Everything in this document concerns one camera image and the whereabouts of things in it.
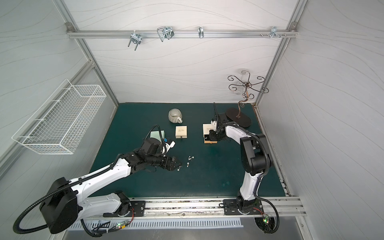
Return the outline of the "metal clamp hook right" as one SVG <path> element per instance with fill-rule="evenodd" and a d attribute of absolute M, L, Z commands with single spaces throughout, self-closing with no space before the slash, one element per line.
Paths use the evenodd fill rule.
<path fill-rule="evenodd" d="M 267 34 L 260 34 L 260 36 L 262 38 L 269 38 L 269 39 L 273 39 L 273 38 L 286 38 L 287 37 L 287 35 L 284 34 L 284 33 L 278 33 L 278 29 L 276 27 L 272 27 L 269 33 L 267 33 Z"/>

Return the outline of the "black metal jewelry stand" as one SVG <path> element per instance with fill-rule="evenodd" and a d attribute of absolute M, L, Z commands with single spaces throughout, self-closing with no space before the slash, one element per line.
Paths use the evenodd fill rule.
<path fill-rule="evenodd" d="M 267 87 L 261 87 L 259 90 L 254 88 L 254 86 L 257 87 L 258 85 L 261 85 L 265 82 L 264 77 L 258 76 L 258 82 L 251 83 L 251 73 L 248 70 L 241 70 L 240 74 L 240 78 L 234 75 L 228 76 L 228 80 L 232 82 L 228 87 L 229 90 L 234 93 L 238 90 L 241 90 L 243 99 L 238 102 L 237 109 L 227 109 L 226 116 L 228 119 L 237 123 L 240 127 L 247 128 L 252 124 L 252 120 L 250 117 L 248 117 L 242 112 L 242 109 L 245 107 L 246 104 L 250 103 L 251 100 L 255 98 L 255 95 L 253 93 L 250 93 L 249 90 L 258 92 L 259 94 L 267 94 L 270 90 Z"/>

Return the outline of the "dark green table mat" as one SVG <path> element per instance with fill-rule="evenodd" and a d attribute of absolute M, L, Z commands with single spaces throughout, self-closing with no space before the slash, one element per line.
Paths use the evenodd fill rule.
<path fill-rule="evenodd" d="M 224 113 L 235 104 L 216 104 L 218 113 Z M 182 124 L 169 121 L 171 109 L 182 113 Z M 130 198 L 151 197 L 235 197 L 243 183 L 245 171 L 241 163 L 241 148 L 232 139 L 217 144 L 204 144 L 203 124 L 214 117 L 213 103 L 120 104 L 92 166 L 100 169 L 116 158 L 139 148 L 151 128 L 165 131 L 166 138 L 175 141 L 170 150 L 182 168 L 169 172 L 161 168 L 147 167 L 129 177 L 120 179 L 96 192 L 97 196 L 122 191 Z M 176 139 L 176 126 L 187 126 L 188 137 Z"/>

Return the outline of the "grey ribbed ceramic cup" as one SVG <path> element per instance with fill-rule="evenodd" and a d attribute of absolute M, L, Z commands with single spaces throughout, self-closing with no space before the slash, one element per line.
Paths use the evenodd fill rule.
<path fill-rule="evenodd" d="M 168 113 L 169 121 L 173 124 L 182 124 L 182 113 L 179 109 L 171 109 Z"/>

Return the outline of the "metal clamp hook left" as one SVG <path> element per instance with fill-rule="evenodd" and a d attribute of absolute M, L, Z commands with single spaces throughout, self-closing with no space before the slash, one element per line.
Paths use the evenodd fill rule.
<path fill-rule="evenodd" d="M 142 42 L 141 35 L 137 34 L 136 32 L 133 32 L 130 35 L 130 41 L 128 43 L 128 47 L 130 47 L 130 45 L 134 45 L 135 46 L 134 50 L 136 51 L 138 46 L 141 44 L 141 42 Z"/>

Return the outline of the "metal clamp hook small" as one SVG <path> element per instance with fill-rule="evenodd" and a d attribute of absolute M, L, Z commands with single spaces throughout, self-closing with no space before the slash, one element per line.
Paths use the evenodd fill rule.
<path fill-rule="evenodd" d="M 198 35 L 200 39 L 204 38 L 204 28 L 203 27 L 198 27 Z"/>

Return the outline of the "metal clamp hook middle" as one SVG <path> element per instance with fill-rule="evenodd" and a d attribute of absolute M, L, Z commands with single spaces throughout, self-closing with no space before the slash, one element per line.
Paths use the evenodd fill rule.
<path fill-rule="evenodd" d="M 175 35 L 173 28 L 169 26 L 159 27 L 157 29 L 157 34 L 159 35 L 161 42 L 165 39 L 170 40 Z"/>

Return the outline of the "large cream jewelry box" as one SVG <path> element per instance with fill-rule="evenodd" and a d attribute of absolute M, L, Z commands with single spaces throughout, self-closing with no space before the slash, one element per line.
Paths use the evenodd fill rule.
<path fill-rule="evenodd" d="M 209 131 L 215 130 L 211 124 L 203 124 L 203 138 L 204 144 L 217 144 L 218 141 L 209 141 Z"/>

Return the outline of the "mint green jewelry box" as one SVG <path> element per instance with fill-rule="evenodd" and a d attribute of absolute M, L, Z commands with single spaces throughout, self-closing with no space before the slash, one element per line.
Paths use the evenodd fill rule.
<path fill-rule="evenodd" d="M 159 133 L 159 131 L 152 131 L 150 133 L 150 138 L 154 138 L 154 139 L 161 141 L 161 139 L 165 138 L 165 131 L 161 130 L 161 134 Z"/>

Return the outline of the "small cream jewelry box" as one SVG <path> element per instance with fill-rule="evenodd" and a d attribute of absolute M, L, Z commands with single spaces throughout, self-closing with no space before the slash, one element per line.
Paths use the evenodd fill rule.
<path fill-rule="evenodd" d="M 176 126 L 175 137 L 176 139 L 186 139 L 188 137 L 187 126 Z"/>

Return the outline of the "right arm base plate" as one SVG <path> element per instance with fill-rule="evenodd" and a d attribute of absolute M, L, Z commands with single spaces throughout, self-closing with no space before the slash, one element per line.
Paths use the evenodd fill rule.
<path fill-rule="evenodd" d="M 245 202 L 238 199 L 224 199 L 219 203 L 219 207 L 224 210 L 225 216 L 250 216 L 262 215 L 264 213 L 263 205 L 257 199 Z"/>

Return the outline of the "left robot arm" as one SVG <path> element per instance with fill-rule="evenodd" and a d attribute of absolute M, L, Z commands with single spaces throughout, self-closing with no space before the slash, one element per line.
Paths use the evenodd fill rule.
<path fill-rule="evenodd" d="M 30 234 L 49 229 L 51 234 L 58 234 L 68 229 L 76 221 L 85 218 L 112 214 L 123 217 L 130 211 L 129 199 L 118 191 L 113 194 L 93 197 L 93 193 L 109 184 L 144 170 L 147 166 L 174 171 L 181 166 L 175 157 L 169 157 L 168 151 L 175 146 L 173 140 L 159 141 L 148 138 L 141 147 L 126 154 L 117 155 L 109 165 L 82 177 L 67 180 L 62 177 L 54 181 L 48 193 L 31 204 L 15 220 L 13 231 L 16 234 Z M 23 229 L 21 222 L 35 207 L 45 220 L 45 225 Z"/>

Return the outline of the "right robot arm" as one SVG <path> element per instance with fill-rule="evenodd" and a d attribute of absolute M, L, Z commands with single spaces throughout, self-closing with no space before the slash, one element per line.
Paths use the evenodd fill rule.
<path fill-rule="evenodd" d="M 216 106 L 211 125 L 213 129 L 209 130 L 210 140 L 218 142 L 230 138 L 240 145 L 245 176 L 237 196 L 237 208 L 246 214 L 253 209 L 257 201 L 262 200 L 258 195 L 258 189 L 271 167 L 269 152 L 262 142 L 261 135 L 250 132 L 236 122 L 231 122 L 225 114 L 218 113 Z"/>

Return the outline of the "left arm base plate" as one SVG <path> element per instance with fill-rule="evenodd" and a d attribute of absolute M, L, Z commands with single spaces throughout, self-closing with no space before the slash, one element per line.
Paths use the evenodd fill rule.
<path fill-rule="evenodd" d="M 145 210 L 145 201 L 130 201 L 121 203 L 113 213 L 104 213 L 104 218 L 125 218 L 125 217 L 143 217 Z"/>

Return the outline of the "aluminium front rail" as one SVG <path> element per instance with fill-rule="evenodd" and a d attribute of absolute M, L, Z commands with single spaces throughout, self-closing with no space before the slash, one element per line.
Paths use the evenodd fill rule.
<path fill-rule="evenodd" d="M 117 195 L 87 198 L 78 204 L 80 212 L 78 220 L 103 217 L 104 213 L 113 213 L 124 202 L 145 201 L 146 206 L 142 218 L 171 218 L 171 217 L 224 217 L 224 210 L 219 207 L 226 198 L 186 198 L 186 199 L 125 199 Z M 266 198 L 261 201 L 264 209 L 262 215 L 244 217 L 261 217 L 265 215 L 281 217 L 307 216 L 306 210 L 298 197 Z"/>

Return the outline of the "aluminium crossbar rail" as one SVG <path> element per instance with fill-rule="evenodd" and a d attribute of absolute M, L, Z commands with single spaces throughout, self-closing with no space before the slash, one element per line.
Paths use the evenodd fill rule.
<path fill-rule="evenodd" d="M 267 34 L 271 29 L 267 30 L 206 30 L 204 29 L 203 39 L 248 39 L 262 38 L 260 34 Z M 71 39 L 129 39 L 130 35 L 136 32 L 141 35 L 142 39 L 159 39 L 156 30 L 128 30 L 128 31 L 75 31 L 68 32 L 67 35 Z M 173 39 L 200 39 L 198 29 L 195 30 L 174 30 Z M 284 33 L 286 38 L 295 38 L 298 31 L 278 30 L 278 33 Z"/>

